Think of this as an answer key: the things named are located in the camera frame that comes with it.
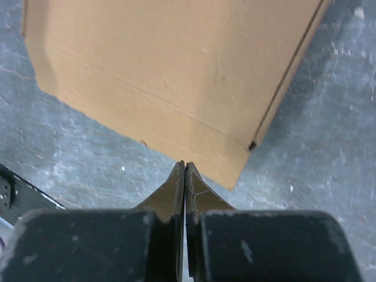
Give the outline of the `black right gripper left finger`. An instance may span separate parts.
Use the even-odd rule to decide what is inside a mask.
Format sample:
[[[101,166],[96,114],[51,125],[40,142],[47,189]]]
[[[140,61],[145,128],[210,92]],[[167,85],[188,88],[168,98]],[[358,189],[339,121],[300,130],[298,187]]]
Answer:
[[[1,243],[2,281],[181,281],[184,168],[132,209],[35,209]]]

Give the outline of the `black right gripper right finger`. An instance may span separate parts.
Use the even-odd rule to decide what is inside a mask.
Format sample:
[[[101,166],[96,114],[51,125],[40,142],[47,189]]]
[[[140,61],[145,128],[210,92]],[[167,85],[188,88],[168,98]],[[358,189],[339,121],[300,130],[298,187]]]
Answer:
[[[194,281],[361,281],[332,215],[314,210],[237,210],[202,179],[184,176],[189,275]]]

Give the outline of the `brown cardboard box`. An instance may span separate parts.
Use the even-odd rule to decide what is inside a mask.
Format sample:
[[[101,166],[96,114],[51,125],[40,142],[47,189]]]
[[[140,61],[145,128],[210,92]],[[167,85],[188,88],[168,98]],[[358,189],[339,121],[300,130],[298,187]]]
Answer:
[[[25,1],[41,90],[232,189],[328,1]]]

